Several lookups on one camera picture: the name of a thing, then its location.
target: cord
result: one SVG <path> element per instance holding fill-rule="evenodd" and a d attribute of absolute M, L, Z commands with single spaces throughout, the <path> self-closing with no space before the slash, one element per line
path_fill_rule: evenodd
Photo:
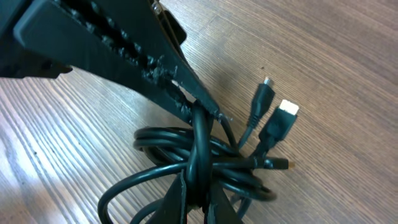
<path fill-rule="evenodd" d="M 268 87 L 271 88 L 265 82 L 264 85 L 267 89 Z M 256 123 L 269 109 L 274 97 L 273 91 L 267 90 L 266 94 L 258 94 L 258 91 L 264 91 L 264 89 L 259 87 L 256 93 L 257 97 L 255 96 L 255 100 L 262 103 L 255 106 L 254 112 L 252 106 L 254 115 L 251 114 L 251 118 L 255 117 Z M 276 110 L 279 116 L 274 117 L 271 122 L 269 120 L 270 124 L 264 126 L 263 131 L 261 131 L 262 136 L 259 146 L 249 157 L 244 157 L 239 152 L 239 146 L 244 144 L 248 138 L 246 137 L 247 134 L 243 134 L 239 145 L 236 144 L 228 120 L 221 118 L 220 123 L 227 135 L 229 144 L 211 136 L 214 118 L 198 102 L 195 102 L 192 108 L 193 129 L 142 128 L 137 130 L 134 133 L 136 139 L 134 148 L 144 152 L 156 166 L 119 181 L 103 194 L 98 202 L 98 216 L 101 223 L 112 223 L 108 213 L 108 204 L 121 192 L 151 179 L 177 174 L 183 169 L 186 170 L 184 173 L 188 189 L 188 204 L 191 207 L 202 207 L 204 212 L 208 205 L 207 192 L 211 180 L 217 180 L 223 188 L 236 194 L 233 196 L 235 199 L 232 203 L 242 200 L 238 209 L 240 218 L 249 208 L 251 199 L 274 200 L 276 194 L 263 186 L 261 179 L 254 176 L 252 170 L 289 169 L 292 167 L 287 159 L 266 157 L 266 153 L 264 153 L 275 146 L 277 141 L 283 139 L 280 138 L 281 136 L 273 136 L 272 134 L 275 133 L 272 130 L 285 134 L 283 129 L 287 126 L 282 126 L 280 129 L 273 126 L 280 122 L 278 119 L 285 118 L 281 116 L 284 114 L 279 114 L 279 110 L 279 108 Z M 291 121 L 294 122 L 290 119 L 285 124 L 290 124 Z M 150 213 L 156 211 L 161 203 L 162 199 L 148 204 L 137 213 L 131 223 L 139 223 Z"/>

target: wood grain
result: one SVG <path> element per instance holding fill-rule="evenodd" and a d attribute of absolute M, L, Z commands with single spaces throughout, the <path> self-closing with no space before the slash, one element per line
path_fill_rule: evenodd
<path fill-rule="evenodd" d="M 397 223 L 397 1 L 162 3 L 187 31 L 183 51 L 236 135 L 265 76 L 275 80 L 274 105 L 288 99 L 301 107 L 287 139 L 270 152 L 296 169 L 256 172 L 278 199 L 254 202 L 245 223 Z M 0 223 L 98 223 L 102 193 L 153 166 L 132 150 L 133 132 L 185 126 L 79 69 L 56 80 L 1 79 L 0 124 Z M 225 138 L 219 126 L 214 134 Z M 112 217 L 128 222 L 172 180 L 121 194 Z M 193 212 L 189 221 L 202 218 Z"/>

